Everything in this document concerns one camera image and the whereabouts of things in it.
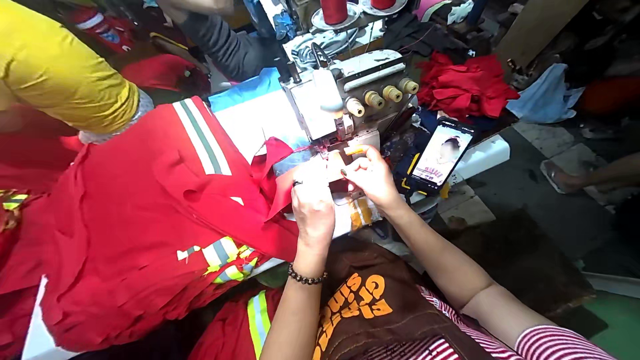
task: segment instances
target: woman's right hand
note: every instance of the woman's right hand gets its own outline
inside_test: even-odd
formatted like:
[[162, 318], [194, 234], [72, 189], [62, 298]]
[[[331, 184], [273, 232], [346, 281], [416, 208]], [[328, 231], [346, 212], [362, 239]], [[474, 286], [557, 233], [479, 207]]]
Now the woman's right hand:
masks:
[[366, 158], [358, 158], [344, 168], [343, 176], [361, 188], [373, 203], [388, 213], [390, 209], [404, 204], [396, 190], [391, 171], [378, 150], [371, 145], [359, 145], [366, 149]]

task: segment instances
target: phone screen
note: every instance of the phone screen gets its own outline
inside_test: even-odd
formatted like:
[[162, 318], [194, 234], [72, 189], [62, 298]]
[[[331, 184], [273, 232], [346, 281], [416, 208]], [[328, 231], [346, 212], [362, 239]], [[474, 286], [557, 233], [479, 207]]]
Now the phone screen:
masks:
[[412, 172], [413, 176], [432, 182], [435, 187], [442, 186], [473, 139], [473, 134], [460, 131], [453, 122], [448, 125], [443, 121], [436, 127]]

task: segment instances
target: beaded bracelet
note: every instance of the beaded bracelet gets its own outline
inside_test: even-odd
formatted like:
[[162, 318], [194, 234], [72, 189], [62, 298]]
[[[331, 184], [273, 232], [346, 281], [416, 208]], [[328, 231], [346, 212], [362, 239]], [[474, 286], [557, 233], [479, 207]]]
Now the beaded bracelet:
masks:
[[319, 284], [321, 283], [323, 280], [326, 279], [327, 273], [324, 272], [324, 274], [320, 277], [304, 277], [300, 274], [298, 274], [297, 272], [293, 271], [293, 264], [289, 264], [289, 276], [291, 276], [291, 279], [294, 279], [295, 281], [298, 282], [302, 282], [303, 284], [306, 285], [315, 285], [315, 284]]

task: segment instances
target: smartphone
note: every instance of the smartphone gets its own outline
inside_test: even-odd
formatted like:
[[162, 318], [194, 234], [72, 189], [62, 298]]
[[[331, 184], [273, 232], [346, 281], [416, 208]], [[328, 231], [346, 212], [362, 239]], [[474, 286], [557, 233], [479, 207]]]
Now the smartphone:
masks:
[[439, 192], [467, 151], [476, 130], [449, 117], [440, 117], [429, 143], [411, 170], [416, 190]]

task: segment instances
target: yellow sleeve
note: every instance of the yellow sleeve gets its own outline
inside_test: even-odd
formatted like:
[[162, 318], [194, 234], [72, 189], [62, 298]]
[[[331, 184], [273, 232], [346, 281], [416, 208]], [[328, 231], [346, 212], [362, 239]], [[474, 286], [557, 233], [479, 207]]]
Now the yellow sleeve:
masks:
[[15, 103], [15, 98], [4, 84], [4, 81], [0, 81], [0, 111], [9, 110], [9, 107]]
[[61, 24], [0, 0], [0, 80], [24, 104], [98, 134], [125, 126], [138, 88]]

